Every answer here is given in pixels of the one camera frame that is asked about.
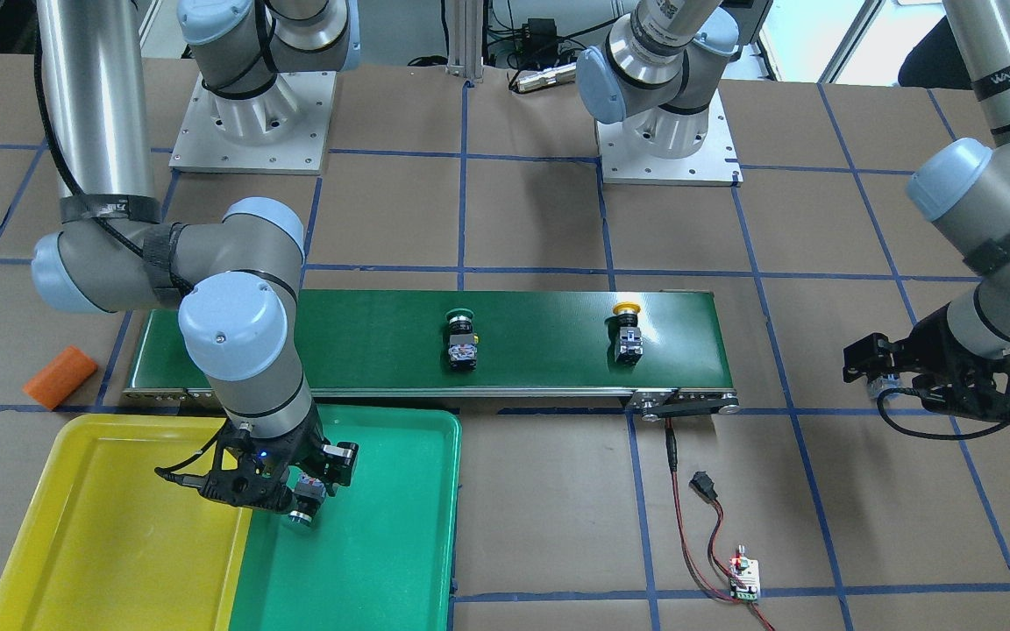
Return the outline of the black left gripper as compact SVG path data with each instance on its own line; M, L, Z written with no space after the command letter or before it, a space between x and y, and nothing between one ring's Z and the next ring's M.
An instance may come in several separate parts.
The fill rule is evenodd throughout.
M905 339L870 334L846 346L842 379L865 382L881 374L913 372L911 387L886 390L888 400L903 396L925 410L986 422L1010 420L1010 358L985 358L966 349L951 331L949 308L919 321ZM883 398L883 393L874 401Z

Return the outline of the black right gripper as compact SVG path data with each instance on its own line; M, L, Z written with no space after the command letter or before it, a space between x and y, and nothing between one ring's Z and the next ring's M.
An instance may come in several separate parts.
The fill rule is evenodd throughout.
M217 437L210 470L200 478L199 494L228 506L288 513L294 503L289 468L317 477L326 490L336 490L352 484L358 455L359 444L331 444L311 420L274 438L256 438L227 420Z

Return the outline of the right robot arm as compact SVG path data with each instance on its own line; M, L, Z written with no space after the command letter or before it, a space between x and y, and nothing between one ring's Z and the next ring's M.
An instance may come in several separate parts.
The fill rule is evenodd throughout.
M219 223L164 223L132 9L113 1L39 1L33 82L65 194L61 229L33 249L32 278L56 310L173 310L186 358L224 408L207 472L158 468L165 482L225 506L311 513L352 483L358 448L332 443L312 400L325 387L398 390L609 390L628 376L601 358L607 327L569 334L574 319L498 313L487 320L488 375L450 377L440 316L382 341L380 320L334 323L334 307L301 288L305 227L288 205L245 197Z

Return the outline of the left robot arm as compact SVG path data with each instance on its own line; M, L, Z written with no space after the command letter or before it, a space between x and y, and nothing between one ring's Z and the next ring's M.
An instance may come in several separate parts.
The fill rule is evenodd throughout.
M978 276L976 287L898 341L870 334L844 349L843 379L864 379L882 418L887 400L915 398L939 415L1010 426L1010 1L946 1L957 49L993 144L960 138L910 176L906 193ZM692 152L737 24L717 1L641 1L601 46L577 60L579 96L600 124L689 125L676 159Z

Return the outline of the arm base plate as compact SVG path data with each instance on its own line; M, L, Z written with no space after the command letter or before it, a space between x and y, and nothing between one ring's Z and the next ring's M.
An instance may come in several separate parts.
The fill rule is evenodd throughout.
M737 187L744 182L719 91L709 107L677 115L660 107L594 124L607 184Z
M320 175L338 79L329 71L280 74L248 100L196 85L169 165L184 173Z

